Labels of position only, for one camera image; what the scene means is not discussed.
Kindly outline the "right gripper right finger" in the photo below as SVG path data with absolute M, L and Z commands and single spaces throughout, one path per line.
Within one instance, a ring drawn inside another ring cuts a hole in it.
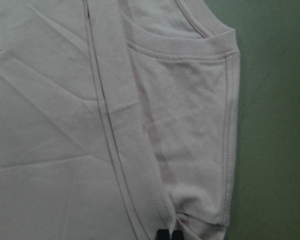
M 184 240 L 184 233 L 182 230 L 174 230 L 171 234 L 171 240 Z

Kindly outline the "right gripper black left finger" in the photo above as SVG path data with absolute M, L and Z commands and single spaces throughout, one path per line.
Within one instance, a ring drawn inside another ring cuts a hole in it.
M 155 240 L 170 240 L 170 232 L 168 229 L 158 229 Z

